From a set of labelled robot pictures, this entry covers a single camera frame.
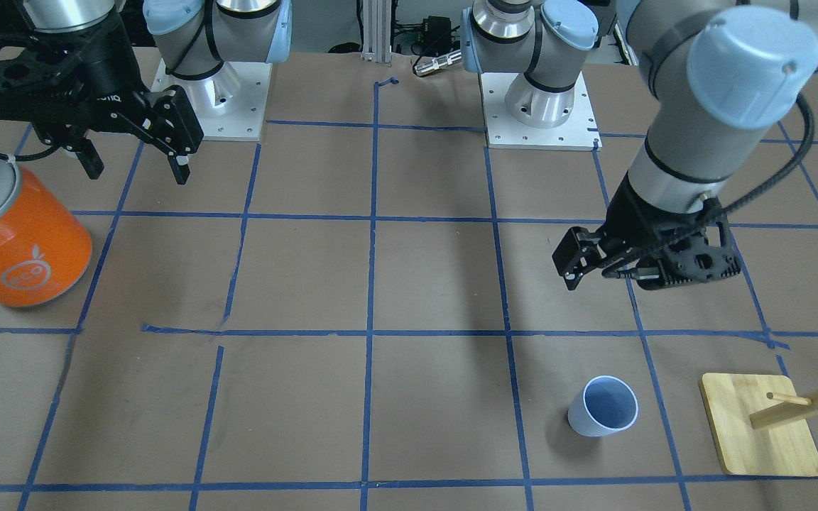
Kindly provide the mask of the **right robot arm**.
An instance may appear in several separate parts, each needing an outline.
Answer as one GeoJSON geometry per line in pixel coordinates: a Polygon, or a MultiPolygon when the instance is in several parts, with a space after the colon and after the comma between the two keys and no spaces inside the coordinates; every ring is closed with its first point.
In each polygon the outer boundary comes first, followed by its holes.
{"type": "Polygon", "coordinates": [[[45,152],[77,156],[88,178],[104,165],[87,134],[122,133],[168,158],[176,183],[210,117],[243,110],[236,62],[286,61],[289,1],[146,1],[143,19],[170,79],[160,90],[141,77],[114,1],[19,1],[25,33],[0,33],[0,120],[32,125],[45,152]]]}

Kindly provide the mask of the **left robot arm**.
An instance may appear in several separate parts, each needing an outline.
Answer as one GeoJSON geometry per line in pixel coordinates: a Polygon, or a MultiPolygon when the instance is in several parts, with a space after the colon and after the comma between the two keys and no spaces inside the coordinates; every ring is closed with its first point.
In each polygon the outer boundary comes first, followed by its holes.
{"type": "MultiPolygon", "coordinates": [[[[818,73],[818,1],[610,1],[659,101],[655,120],[595,231],[572,227],[556,270],[574,290],[600,270],[646,290],[740,274],[727,217],[805,158],[814,117],[802,88],[818,73]],[[793,106],[798,152],[729,206],[718,195],[793,106]]],[[[460,26],[469,72],[512,72],[508,107],[529,126],[567,119],[599,23],[579,1],[475,1],[460,26]]]]}

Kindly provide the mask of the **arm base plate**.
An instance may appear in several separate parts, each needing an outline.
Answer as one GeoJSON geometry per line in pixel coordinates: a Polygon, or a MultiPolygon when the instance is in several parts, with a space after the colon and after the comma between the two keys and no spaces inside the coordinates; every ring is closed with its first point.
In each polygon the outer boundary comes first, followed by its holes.
{"type": "Polygon", "coordinates": [[[583,74],[572,89],[561,93],[534,87],[520,72],[484,72],[479,83],[490,148],[603,148],[583,74]]]}
{"type": "Polygon", "coordinates": [[[166,74],[165,63],[160,61],[152,88],[181,85],[205,141],[259,142],[273,68],[269,62],[225,62],[211,77],[189,81],[166,74]]]}

